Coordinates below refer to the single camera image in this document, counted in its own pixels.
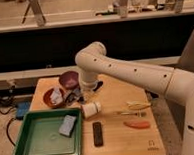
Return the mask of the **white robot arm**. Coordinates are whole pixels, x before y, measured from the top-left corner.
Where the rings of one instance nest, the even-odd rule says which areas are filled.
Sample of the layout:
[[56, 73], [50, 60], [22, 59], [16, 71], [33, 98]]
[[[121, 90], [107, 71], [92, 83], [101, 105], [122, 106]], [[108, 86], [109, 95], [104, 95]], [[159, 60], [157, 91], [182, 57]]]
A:
[[98, 74], [106, 74], [185, 106], [181, 155], [194, 155], [194, 72], [179, 68], [116, 60], [106, 56], [100, 42], [92, 42], [75, 56], [82, 90], [94, 89]]

